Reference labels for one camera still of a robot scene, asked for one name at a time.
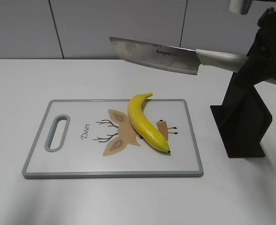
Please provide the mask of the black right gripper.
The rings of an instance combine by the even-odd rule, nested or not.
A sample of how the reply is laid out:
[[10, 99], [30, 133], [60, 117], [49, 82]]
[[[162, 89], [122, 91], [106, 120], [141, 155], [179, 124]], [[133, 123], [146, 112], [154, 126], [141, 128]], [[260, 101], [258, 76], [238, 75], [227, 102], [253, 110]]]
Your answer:
[[276, 80], [276, 9], [268, 8], [257, 25], [249, 57], [236, 78], [236, 84], [245, 89], [268, 79]]

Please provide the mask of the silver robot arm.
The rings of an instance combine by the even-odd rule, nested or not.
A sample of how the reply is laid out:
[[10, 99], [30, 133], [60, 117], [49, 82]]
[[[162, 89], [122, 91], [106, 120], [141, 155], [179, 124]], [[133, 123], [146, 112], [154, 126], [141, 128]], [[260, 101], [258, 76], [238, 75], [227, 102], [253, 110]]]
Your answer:
[[[232, 13], [239, 15], [246, 15], [253, 3], [253, 0], [229, 0], [228, 10]], [[265, 82], [276, 85], [276, 80], [270, 78]]]

